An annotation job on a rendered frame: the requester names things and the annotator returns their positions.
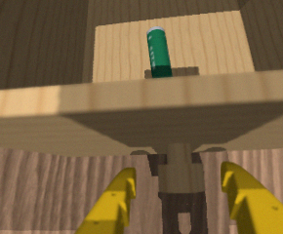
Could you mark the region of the green aa battery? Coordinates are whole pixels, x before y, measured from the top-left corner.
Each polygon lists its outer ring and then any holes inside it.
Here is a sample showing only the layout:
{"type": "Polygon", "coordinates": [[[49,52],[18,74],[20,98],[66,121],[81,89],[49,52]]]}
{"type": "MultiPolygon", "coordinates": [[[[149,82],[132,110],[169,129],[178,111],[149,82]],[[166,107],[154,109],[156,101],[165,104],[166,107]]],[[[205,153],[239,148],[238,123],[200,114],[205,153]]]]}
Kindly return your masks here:
{"type": "Polygon", "coordinates": [[[152,78],[173,77],[164,28],[153,26],[146,37],[152,78]]]}

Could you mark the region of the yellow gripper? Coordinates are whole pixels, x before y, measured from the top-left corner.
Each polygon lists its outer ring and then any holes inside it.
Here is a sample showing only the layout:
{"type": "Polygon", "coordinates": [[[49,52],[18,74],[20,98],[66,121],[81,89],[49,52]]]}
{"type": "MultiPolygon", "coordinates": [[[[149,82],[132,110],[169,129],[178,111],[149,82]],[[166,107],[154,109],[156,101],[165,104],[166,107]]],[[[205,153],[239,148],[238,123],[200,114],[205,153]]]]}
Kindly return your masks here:
{"type": "MultiPolygon", "coordinates": [[[[283,234],[283,204],[245,169],[223,161],[221,186],[238,234],[283,234]]],[[[134,167],[119,172],[74,234],[124,234],[131,199],[136,199],[134,167]]]]}

